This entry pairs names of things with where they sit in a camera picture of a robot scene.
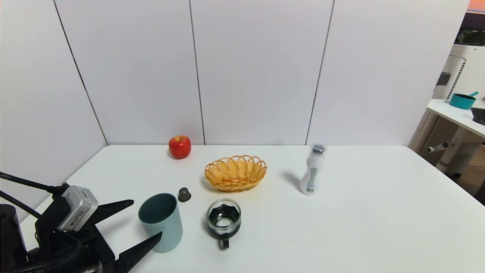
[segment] light blue cup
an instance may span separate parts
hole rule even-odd
[[[162,239],[153,248],[157,252],[171,251],[182,239],[182,221],[177,199],[170,193],[160,193],[148,198],[138,210],[138,218],[148,237],[162,231]]]

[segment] small metal cap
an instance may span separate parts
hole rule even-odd
[[[185,202],[185,201],[188,201],[190,199],[192,195],[190,194],[189,190],[187,188],[181,188],[179,191],[178,191],[178,200],[180,202]]]
[[[320,144],[315,144],[315,145],[313,145],[311,151],[314,154],[323,154],[323,152],[325,152],[325,147],[320,145]]]

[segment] table surface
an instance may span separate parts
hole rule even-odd
[[[179,203],[180,244],[151,251],[131,272],[483,273],[485,206],[408,148],[329,146],[312,197],[298,189],[308,146],[193,146],[181,160],[167,148],[109,146],[68,179],[100,204],[135,201],[98,224],[116,257],[147,238],[137,219],[144,200],[181,187],[192,193]],[[236,154],[265,160],[265,178],[249,191],[215,191],[206,164]],[[241,205],[242,225],[222,251],[205,213],[224,197]],[[34,218],[21,228],[27,248],[36,247]]]
[[[431,100],[428,104],[428,109],[481,137],[485,137],[485,126],[472,120],[473,114],[471,110],[456,108],[451,106],[449,102],[449,100]],[[473,107],[485,108],[485,102],[476,101]]]

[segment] bread basket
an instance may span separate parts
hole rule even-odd
[[[257,156],[223,157],[206,166],[207,180],[223,192],[254,188],[263,179],[268,167]]]

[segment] wall panel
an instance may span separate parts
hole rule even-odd
[[[203,144],[187,0],[57,0],[109,144]]]
[[[308,143],[408,145],[469,0],[336,0]]]
[[[192,0],[207,144],[304,144],[332,0]]]
[[[106,142],[54,3],[3,0],[1,20],[1,170],[59,185]],[[32,207],[48,195],[6,180],[1,189]]]

